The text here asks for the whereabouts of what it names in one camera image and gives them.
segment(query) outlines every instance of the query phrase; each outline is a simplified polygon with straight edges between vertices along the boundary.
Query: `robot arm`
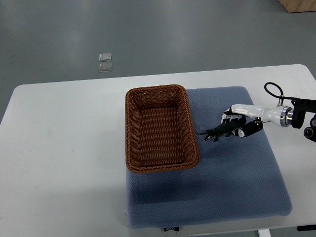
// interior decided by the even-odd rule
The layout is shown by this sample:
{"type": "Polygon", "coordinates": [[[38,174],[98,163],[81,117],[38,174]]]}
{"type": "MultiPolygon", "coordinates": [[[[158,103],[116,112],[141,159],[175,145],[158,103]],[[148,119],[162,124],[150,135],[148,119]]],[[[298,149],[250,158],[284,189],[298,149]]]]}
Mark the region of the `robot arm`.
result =
{"type": "MultiPolygon", "coordinates": [[[[285,97],[283,95],[282,89],[277,84],[272,82],[268,82],[265,84],[265,90],[273,97],[279,99],[279,103],[276,108],[269,109],[262,106],[242,104],[232,105],[223,113],[221,125],[226,123],[229,124],[233,121],[235,124],[237,124],[236,120],[241,120],[245,117],[249,117],[253,119],[253,121],[246,124],[243,123],[240,127],[234,126],[234,130],[231,130],[231,133],[233,135],[236,135],[238,137],[247,137],[262,130],[263,123],[265,122],[272,122],[276,126],[280,127],[289,127],[291,125],[294,128],[301,128],[304,123],[305,113],[311,112],[315,113],[315,116],[311,119],[310,127],[305,128],[304,136],[316,142],[316,100],[285,97]],[[281,95],[276,96],[268,91],[268,84],[276,86],[280,90],[281,95]],[[292,100],[294,109],[288,106],[284,106],[284,99],[292,100]]],[[[207,134],[205,140],[208,140],[210,137],[213,137],[212,133],[214,132],[214,130],[215,129],[207,130],[206,132],[201,134],[207,134]]]]}

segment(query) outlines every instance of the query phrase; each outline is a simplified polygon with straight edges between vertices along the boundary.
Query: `blue cushion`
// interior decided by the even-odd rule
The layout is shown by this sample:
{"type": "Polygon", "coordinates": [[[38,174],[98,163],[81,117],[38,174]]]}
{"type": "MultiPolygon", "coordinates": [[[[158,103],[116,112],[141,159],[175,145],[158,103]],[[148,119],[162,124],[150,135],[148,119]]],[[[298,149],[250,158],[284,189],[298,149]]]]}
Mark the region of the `blue cushion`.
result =
{"type": "Polygon", "coordinates": [[[187,90],[200,151],[188,170],[134,174],[126,169],[131,228],[175,227],[288,215],[292,210],[264,131],[203,141],[233,104],[252,104],[244,87],[187,90]]]}

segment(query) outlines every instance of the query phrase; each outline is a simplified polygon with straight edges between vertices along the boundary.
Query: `label tag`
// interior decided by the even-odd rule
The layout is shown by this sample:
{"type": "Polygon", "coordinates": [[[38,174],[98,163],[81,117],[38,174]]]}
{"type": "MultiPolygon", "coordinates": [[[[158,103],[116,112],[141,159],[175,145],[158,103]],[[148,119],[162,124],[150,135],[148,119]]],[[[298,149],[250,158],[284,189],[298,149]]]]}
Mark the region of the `label tag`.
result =
{"type": "Polygon", "coordinates": [[[168,227],[168,228],[163,228],[164,231],[179,231],[179,227],[168,227]]]}

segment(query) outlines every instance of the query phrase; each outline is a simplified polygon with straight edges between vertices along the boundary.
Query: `white robot link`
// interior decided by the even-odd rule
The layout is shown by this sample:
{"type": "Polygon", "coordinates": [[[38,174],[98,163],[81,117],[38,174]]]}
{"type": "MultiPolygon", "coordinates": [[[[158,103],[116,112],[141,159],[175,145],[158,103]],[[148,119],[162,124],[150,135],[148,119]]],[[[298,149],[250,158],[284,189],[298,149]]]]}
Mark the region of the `white robot link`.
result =
{"type": "Polygon", "coordinates": [[[316,100],[300,99],[295,97],[285,97],[282,89],[273,82],[268,82],[264,86],[265,90],[275,98],[279,99],[276,108],[269,109],[263,106],[236,104],[230,106],[222,115],[221,124],[214,129],[200,133],[206,135],[205,141],[215,137],[214,141],[225,134],[229,137],[233,134],[238,137],[248,137],[263,129],[263,123],[272,122],[276,126],[301,128],[304,122],[305,113],[315,113],[310,121],[310,127],[305,128],[304,136],[316,142],[316,100]],[[272,94],[267,85],[274,85],[281,95],[272,94]],[[283,105],[285,99],[291,100],[294,108],[283,105]],[[246,123],[245,117],[253,119],[246,123]]]}

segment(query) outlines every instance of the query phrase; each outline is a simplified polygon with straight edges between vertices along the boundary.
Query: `gray floor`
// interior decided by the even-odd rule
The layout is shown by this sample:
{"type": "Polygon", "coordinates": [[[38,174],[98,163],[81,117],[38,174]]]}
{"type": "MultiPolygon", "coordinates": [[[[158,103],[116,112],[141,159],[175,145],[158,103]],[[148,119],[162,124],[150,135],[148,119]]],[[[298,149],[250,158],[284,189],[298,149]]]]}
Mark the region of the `gray floor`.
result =
{"type": "Polygon", "coordinates": [[[316,12],[278,0],[0,0],[0,120],[21,84],[284,64],[316,78],[316,12]],[[112,72],[98,72],[102,52],[112,72]]]}

